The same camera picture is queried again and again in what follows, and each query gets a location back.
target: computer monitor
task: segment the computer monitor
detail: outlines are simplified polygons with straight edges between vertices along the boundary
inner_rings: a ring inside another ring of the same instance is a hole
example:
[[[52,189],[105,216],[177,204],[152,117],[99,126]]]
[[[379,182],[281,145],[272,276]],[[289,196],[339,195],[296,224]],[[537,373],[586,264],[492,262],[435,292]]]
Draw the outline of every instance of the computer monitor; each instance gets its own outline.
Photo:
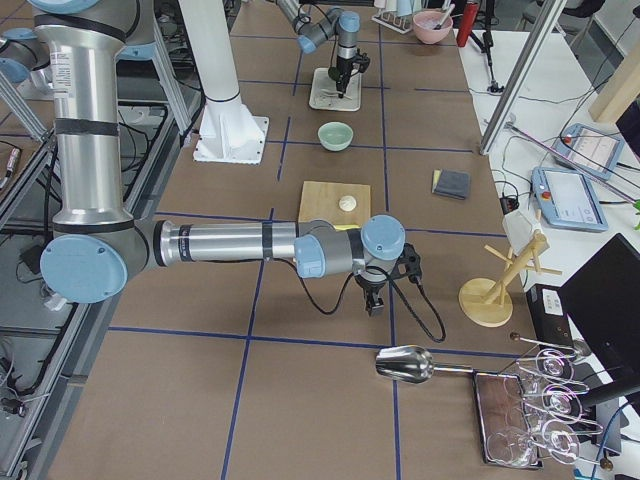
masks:
[[[640,376],[640,253],[617,234],[558,294],[593,353],[611,370],[615,384],[626,392],[633,390]],[[615,385],[607,391],[615,393]],[[640,400],[640,393],[627,398]],[[640,414],[640,405],[634,408]]]

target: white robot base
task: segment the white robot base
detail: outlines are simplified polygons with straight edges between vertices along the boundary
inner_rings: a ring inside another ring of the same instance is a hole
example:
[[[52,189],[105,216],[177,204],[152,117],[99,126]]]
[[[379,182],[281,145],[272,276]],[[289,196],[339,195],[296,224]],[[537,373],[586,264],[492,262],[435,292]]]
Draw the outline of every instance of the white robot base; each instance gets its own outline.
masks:
[[[193,159],[257,165],[262,160],[269,119],[254,117],[239,99],[236,105],[230,103],[207,101]]]
[[[336,82],[329,78],[328,68],[316,68],[313,72],[309,106],[315,110],[335,110],[339,112],[355,112],[360,109],[362,97],[362,74],[351,77],[343,98],[338,97]]]

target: electronic device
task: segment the electronic device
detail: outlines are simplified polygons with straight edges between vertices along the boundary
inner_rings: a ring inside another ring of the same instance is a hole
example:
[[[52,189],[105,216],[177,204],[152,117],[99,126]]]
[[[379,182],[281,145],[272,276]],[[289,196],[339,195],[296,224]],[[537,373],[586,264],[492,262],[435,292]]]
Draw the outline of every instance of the electronic device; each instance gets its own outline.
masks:
[[[587,402],[586,397],[592,395],[598,397],[594,403],[600,403],[628,394],[640,375],[638,285],[640,253],[619,233],[558,291],[569,318],[614,379],[599,387],[606,387],[606,396],[595,388],[585,395]],[[640,393],[629,394],[627,399],[640,400]],[[634,408],[640,414],[640,404]]]
[[[526,293],[536,338],[547,343],[573,346],[567,312],[562,308],[558,287],[535,284]]]
[[[611,135],[576,123],[565,130],[562,137],[556,140],[554,148],[589,170],[596,177],[608,180],[611,178],[613,168],[618,163],[624,144],[625,142],[620,135]]]
[[[609,229],[593,186],[582,173],[536,167],[531,174],[531,183],[549,225],[587,232]]]

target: metal scoop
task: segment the metal scoop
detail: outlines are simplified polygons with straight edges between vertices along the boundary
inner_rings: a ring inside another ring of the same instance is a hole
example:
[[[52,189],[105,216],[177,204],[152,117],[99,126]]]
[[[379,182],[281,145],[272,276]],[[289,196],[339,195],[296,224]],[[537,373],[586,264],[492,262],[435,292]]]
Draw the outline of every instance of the metal scoop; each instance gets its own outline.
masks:
[[[376,355],[376,371],[393,380],[422,383],[434,372],[473,373],[467,365],[435,363],[431,352],[418,345],[383,348]]]

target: blue joint cap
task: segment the blue joint cap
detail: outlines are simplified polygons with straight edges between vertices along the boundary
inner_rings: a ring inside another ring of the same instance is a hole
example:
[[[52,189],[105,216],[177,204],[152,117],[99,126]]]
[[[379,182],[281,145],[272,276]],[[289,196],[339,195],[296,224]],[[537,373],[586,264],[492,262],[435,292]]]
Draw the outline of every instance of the blue joint cap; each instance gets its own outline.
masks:
[[[29,0],[29,3],[47,13],[72,15],[93,7],[100,0]]]
[[[343,12],[338,22],[346,32],[356,33],[360,31],[360,16],[356,12]]]
[[[2,34],[7,40],[35,40],[38,38],[33,30],[30,28],[12,28]]]
[[[402,224],[389,215],[376,215],[362,227],[362,244],[374,257],[396,260],[404,249],[406,234]]]
[[[42,278],[63,297],[97,303],[122,290],[127,266],[108,243],[88,235],[63,235],[50,242],[40,257]]]
[[[146,61],[153,59],[156,53],[156,43],[147,43],[145,45],[131,45],[122,50],[116,60],[134,60]]]
[[[11,83],[24,82],[29,78],[29,69],[11,58],[0,58],[0,70]]]
[[[300,45],[300,50],[302,53],[309,54],[316,51],[316,44],[309,40],[309,37],[304,35],[300,35],[298,37],[298,45]]]
[[[324,251],[316,237],[304,235],[293,241],[296,268],[300,278],[320,278],[326,271]]]

